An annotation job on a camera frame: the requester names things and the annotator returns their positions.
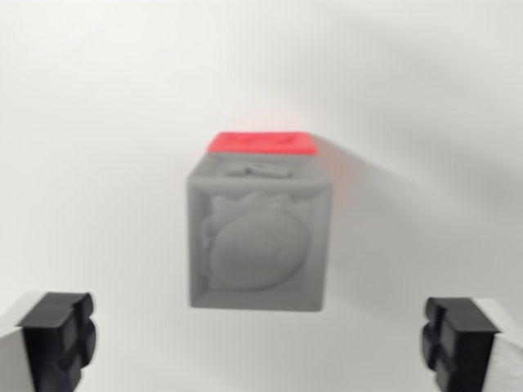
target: cube face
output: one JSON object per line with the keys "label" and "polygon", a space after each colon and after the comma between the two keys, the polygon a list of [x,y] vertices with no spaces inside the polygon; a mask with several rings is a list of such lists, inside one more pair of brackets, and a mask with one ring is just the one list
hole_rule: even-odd
{"label": "cube face", "polygon": [[314,155],[316,147],[305,132],[222,132],[208,146],[208,151]]}
{"label": "cube face", "polygon": [[316,156],[210,153],[187,187],[193,306],[321,309],[332,185]]}

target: raised circular relief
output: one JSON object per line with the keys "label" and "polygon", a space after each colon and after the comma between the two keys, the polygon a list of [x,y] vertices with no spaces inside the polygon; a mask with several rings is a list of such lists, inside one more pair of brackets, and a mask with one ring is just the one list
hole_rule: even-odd
{"label": "raised circular relief", "polygon": [[309,239],[307,227],[287,212],[253,212],[217,233],[209,269],[231,289],[272,287],[289,279],[304,262]]}

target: cube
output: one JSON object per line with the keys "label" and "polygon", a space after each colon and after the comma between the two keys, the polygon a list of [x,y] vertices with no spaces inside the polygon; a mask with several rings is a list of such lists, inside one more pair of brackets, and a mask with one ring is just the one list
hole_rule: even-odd
{"label": "cube", "polygon": [[0,318],[0,390],[73,392],[93,358],[89,293],[28,292]]}
{"label": "cube", "polygon": [[223,132],[187,181],[190,303],[321,310],[332,183],[304,132]]}
{"label": "cube", "polygon": [[422,355],[442,392],[521,392],[523,329],[489,298],[429,298]]}

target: black gripper pad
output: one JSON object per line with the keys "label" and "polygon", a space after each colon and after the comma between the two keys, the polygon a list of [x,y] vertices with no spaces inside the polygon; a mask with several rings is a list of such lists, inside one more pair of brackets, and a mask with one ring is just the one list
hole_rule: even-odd
{"label": "black gripper pad", "polygon": [[88,293],[49,292],[20,321],[35,392],[73,392],[92,359],[96,329]]}
{"label": "black gripper pad", "polygon": [[422,354],[442,392],[481,392],[499,330],[470,298],[429,298]]}

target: gray cube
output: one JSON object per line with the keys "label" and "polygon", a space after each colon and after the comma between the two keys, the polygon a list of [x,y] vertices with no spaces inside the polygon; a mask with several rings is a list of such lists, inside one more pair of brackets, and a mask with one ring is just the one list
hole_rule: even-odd
{"label": "gray cube", "polygon": [[312,154],[206,154],[187,181],[190,303],[321,310],[332,184]]}

